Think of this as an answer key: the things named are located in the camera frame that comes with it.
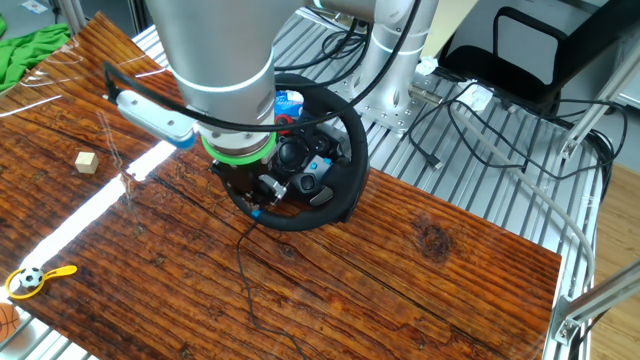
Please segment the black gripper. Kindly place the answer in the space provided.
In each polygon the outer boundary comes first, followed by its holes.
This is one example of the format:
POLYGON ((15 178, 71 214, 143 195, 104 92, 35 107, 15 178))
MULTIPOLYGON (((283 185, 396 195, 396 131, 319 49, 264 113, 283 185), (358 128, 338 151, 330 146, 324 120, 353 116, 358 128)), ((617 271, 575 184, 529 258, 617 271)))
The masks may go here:
POLYGON ((230 165, 215 160, 212 173, 217 175, 227 196, 240 210, 257 210, 275 205, 287 192, 287 187, 271 176, 271 169, 261 161, 246 165, 230 165), (251 193, 252 202, 240 193, 251 193))

